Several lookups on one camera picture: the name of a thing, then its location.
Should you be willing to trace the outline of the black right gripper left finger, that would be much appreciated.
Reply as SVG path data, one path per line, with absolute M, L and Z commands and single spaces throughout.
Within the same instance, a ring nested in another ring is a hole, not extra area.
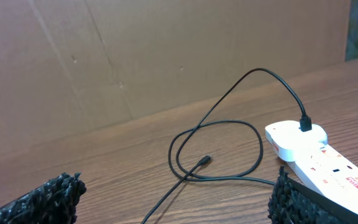
M 80 173 L 58 177 L 0 208 L 0 224 L 74 224 L 76 206 L 86 192 Z

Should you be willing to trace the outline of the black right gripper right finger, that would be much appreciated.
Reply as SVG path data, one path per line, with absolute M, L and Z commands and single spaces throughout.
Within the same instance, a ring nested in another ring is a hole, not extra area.
M 272 224 L 358 224 L 358 214 L 288 177 L 284 167 L 268 202 Z

